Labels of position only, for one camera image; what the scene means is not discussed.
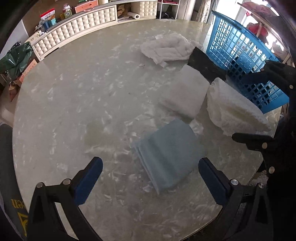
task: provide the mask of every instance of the brown wall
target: brown wall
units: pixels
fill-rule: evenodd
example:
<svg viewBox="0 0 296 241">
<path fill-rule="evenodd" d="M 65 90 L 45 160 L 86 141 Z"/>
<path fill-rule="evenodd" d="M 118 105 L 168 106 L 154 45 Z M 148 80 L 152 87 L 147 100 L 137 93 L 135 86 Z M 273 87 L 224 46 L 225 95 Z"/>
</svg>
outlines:
<svg viewBox="0 0 296 241">
<path fill-rule="evenodd" d="M 31 36 L 35 31 L 35 26 L 38 25 L 40 21 L 40 15 L 52 8 L 55 8 L 56 18 L 59 18 L 60 14 L 63 12 L 63 5 L 68 3 L 71 7 L 77 6 L 79 0 L 39 0 L 23 17 L 23 22 L 28 32 Z"/>
</svg>

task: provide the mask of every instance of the curtain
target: curtain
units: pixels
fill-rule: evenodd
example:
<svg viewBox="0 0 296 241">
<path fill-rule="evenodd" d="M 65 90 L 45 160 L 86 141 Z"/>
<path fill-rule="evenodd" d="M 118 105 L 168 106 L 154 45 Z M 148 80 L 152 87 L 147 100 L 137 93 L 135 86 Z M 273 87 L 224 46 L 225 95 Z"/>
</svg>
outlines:
<svg viewBox="0 0 296 241">
<path fill-rule="evenodd" d="M 206 23 L 207 18 L 210 14 L 210 8 L 211 0 L 202 0 L 202 5 L 200 6 L 200 9 L 198 10 L 198 14 L 196 16 L 196 21 Z"/>
</svg>

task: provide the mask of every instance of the white metal rack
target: white metal rack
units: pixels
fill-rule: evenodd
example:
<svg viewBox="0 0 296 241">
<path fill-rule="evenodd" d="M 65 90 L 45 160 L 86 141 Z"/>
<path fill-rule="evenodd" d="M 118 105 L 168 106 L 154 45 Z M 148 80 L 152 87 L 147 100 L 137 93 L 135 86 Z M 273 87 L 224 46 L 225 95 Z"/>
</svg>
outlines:
<svg viewBox="0 0 296 241">
<path fill-rule="evenodd" d="M 163 2 L 163 0 L 158 0 L 158 2 L 160 4 L 160 13 L 159 13 L 159 19 L 161 19 L 161 13 L 162 13 L 162 10 L 163 10 L 163 4 L 165 5 L 173 5 L 173 6 L 178 6 L 177 7 L 177 11 L 176 11 L 176 16 L 175 16 L 175 19 L 177 19 L 177 15 L 178 15 L 178 11 L 179 11 L 179 6 L 180 6 L 180 0 L 178 0 L 178 2 L 171 2 L 171 3 L 166 3 L 166 2 Z"/>
</svg>

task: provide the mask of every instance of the cream tufted panel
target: cream tufted panel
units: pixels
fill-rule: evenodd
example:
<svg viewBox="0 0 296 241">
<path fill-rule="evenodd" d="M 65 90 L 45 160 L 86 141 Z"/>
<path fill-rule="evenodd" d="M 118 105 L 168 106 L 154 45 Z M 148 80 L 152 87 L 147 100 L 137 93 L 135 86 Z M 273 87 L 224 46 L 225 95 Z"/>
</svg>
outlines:
<svg viewBox="0 0 296 241">
<path fill-rule="evenodd" d="M 114 7 L 99 10 L 97 12 L 84 15 L 72 20 L 69 23 L 66 23 L 55 31 L 49 33 L 47 36 L 37 42 L 34 47 L 37 53 L 42 56 L 58 43 L 77 33 L 80 33 L 94 26 L 98 26 L 102 23 L 107 23 L 115 20 L 116 18 Z"/>
<path fill-rule="evenodd" d="M 156 1 L 132 2 L 131 11 L 139 14 L 141 18 L 156 16 L 157 2 Z"/>
</svg>

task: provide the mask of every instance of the orange drawer box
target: orange drawer box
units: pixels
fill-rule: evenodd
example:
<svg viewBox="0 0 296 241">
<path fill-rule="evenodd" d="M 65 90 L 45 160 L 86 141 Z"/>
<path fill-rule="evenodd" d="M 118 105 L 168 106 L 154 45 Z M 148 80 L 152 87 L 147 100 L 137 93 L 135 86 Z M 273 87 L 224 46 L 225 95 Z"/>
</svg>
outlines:
<svg viewBox="0 0 296 241">
<path fill-rule="evenodd" d="M 75 7 L 75 12 L 76 13 L 79 13 L 79 12 L 82 12 L 82 11 L 85 11 L 89 8 L 93 8 L 93 7 L 96 7 L 98 6 L 98 0 L 94 0 L 94 1 L 89 1 L 89 2 L 86 2 L 86 3 L 83 3 L 83 4 L 80 4 L 78 5 L 77 7 Z"/>
</svg>

